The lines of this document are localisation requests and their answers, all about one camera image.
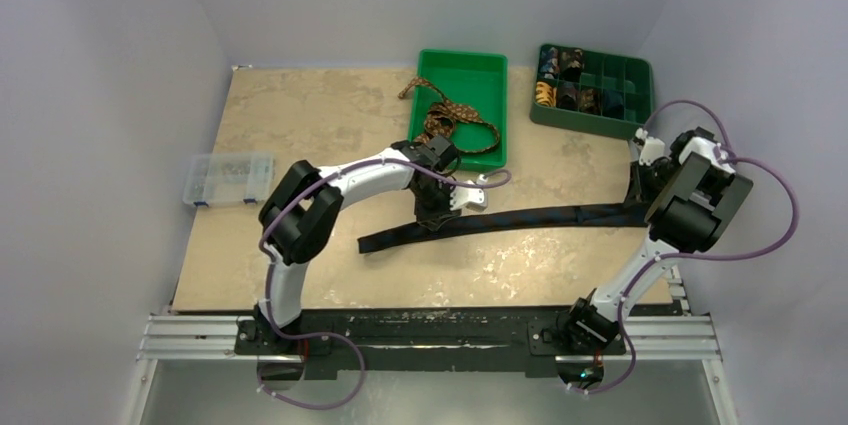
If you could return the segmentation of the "dark green compartment organizer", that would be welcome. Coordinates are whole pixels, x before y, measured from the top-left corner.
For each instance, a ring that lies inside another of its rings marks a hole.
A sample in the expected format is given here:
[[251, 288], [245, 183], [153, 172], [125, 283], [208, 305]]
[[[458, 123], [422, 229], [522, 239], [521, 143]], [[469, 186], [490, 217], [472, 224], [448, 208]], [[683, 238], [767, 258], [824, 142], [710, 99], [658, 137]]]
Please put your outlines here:
[[[601, 94], [604, 90], [620, 92], [624, 97], [625, 115], [623, 120], [591, 115], [579, 110], [563, 110], [557, 107], [545, 107], [535, 102], [535, 84], [544, 81], [556, 87], [563, 80], [543, 79], [539, 73], [539, 55], [543, 46], [580, 48], [585, 54], [585, 67], [578, 82], [582, 88], [595, 88]], [[529, 117], [538, 125], [593, 134], [607, 138], [627, 140], [644, 125], [654, 111], [653, 74], [650, 64], [640, 58], [614, 55], [605, 52], [587, 50], [576, 46], [544, 44], [540, 47], [534, 81], [534, 94]]]

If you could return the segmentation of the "dark navy striped tie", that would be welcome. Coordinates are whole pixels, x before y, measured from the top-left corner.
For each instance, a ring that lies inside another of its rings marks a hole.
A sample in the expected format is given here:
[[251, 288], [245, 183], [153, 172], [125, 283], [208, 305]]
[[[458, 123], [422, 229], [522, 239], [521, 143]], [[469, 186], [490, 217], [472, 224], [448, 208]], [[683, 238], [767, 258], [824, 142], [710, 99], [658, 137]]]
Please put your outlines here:
[[436, 230], [408, 223], [357, 240], [358, 252], [368, 254], [398, 246], [454, 237], [542, 228], [644, 228], [645, 203], [606, 203], [552, 206], [461, 216]]

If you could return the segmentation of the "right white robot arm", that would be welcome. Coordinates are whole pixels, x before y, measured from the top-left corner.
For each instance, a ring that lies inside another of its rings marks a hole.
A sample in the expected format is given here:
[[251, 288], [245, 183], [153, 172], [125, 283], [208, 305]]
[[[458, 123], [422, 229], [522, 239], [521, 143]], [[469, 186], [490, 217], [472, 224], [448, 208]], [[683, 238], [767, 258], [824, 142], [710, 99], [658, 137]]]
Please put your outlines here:
[[611, 345], [642, 296], [680, 259], [710, 250], [753, 189], [719, 140], [701, 127], [671, 144], [644, 129], [634, 140], [638, 168], [659, 191], [647, 208], [647, 233], [637, 251], [610, 281], [578, 299], [558, 320], [564, 344], [577, 353]]

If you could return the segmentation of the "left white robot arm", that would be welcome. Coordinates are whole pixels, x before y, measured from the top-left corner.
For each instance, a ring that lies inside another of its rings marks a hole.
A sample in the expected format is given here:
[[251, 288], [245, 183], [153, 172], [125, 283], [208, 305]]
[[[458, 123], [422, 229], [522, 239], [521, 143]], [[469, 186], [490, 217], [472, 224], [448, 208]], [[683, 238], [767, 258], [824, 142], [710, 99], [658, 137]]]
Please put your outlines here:
[[330, 167], [294, 163], [261, 209], [259, 249], [270, 260], [258, 303], [259, 340], [284, 354], [301, 339], [296, 322], [309, 263], [327, 246], [339, 214], [377, 195], [409, 190], [417, 225], [437, 230], [459, 216], [452, 205], [455, 183], [449, 168], [460, 159], [456, 146], [437, 136], [425, 144], [400, 141], [371, 157]]

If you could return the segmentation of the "bright green plastic tray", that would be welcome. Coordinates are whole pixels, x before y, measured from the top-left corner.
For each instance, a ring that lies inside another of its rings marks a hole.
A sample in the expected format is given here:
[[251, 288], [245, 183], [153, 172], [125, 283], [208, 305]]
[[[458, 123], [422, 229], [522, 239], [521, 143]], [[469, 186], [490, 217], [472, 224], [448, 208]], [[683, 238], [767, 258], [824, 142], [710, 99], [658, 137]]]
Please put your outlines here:
[[424, 49], [419, 53], [416, 75], [433, 83], [449, 99], [472, 106], [494, 125], [501, 136], [494, 148], [493, 132], [483, 124], [459, 123], [451, 134], [461, 148], [463, 171], [489, 172], [506, 165], [508, 157], [508, 67], [499, 54]]

